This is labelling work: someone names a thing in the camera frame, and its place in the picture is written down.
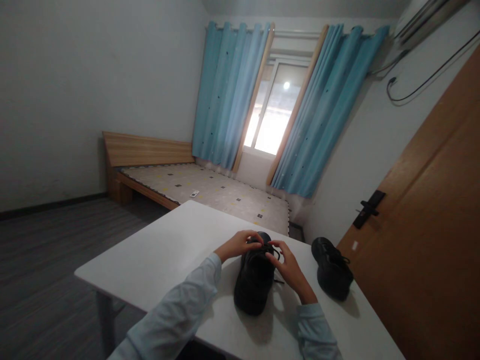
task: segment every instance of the wooden door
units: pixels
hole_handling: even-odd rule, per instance
[[[480,46],[338,245],[407,359],[480,359],[479,64]]]

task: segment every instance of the wood laminate floor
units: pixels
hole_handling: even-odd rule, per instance
[[[138,195],[0,222],[0,359],[102,359],[95,293],[74,271],[167,212]],[[117,339],[143,315],[127,306]]]

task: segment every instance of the air conditioner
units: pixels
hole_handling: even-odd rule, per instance
[[[412,49],[469,0],[412,0],[395,28],[402,49]]]

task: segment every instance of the mattress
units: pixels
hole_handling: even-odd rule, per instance
[[[276,196],[196,164],[124,167],[120,171],[181,205],[207,205],[288,236],[289,204]],[[196,197],[190,195],[198,190]]]

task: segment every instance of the wooden bed frame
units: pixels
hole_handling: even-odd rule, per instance
[[[103,131],[108,196],[126,205],[135,190],[173,210],[179,205],[117,171],[116,167],[194,163],[192,143]]]

